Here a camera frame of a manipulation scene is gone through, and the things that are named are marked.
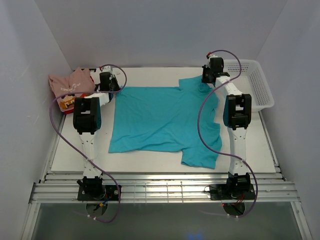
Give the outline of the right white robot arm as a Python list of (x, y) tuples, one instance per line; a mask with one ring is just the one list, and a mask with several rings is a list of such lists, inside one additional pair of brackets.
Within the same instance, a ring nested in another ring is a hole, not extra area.
[(230, 144), (230, 165), (225, 184), (213, 188), (214, 199), (253, 200), (254, 186), (246, 160), (246, 134), (252, 118), (252, 97), (242, 93), (233, 83), (229, 73), (224, 71), (223, 58), (210, 53), (202, 72), (201, 81), (213, 84), (224, 97), (223, 124), (227, 127)]

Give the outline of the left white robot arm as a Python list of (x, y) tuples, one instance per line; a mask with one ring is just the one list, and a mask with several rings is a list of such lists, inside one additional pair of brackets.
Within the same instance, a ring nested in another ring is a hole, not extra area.
[(97, 135), (102, 126), (101, 106), (112, 100), (112, 92), (120, 90), (112, 70), (103, 69), (99, 73), (99, 80), (97, 90), (100, 92), (89, 97), (75, 98), (73, 111), (73, 127), (79, 135), (85, 155), (83, 178), (77, 183), (82, 188), (82, 193), (95, 200), (106, 195), (102, 171), (91, 164), (99, 162)]

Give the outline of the teal t-shirt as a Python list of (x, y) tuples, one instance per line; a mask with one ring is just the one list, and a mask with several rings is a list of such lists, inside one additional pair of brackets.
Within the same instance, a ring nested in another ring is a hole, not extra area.
[(222, 148), (219, 99), (201, 77), (175, 87), (125, 87), (116, 94), (109, 153), (181, 152), (181, 164), (214, 169)]

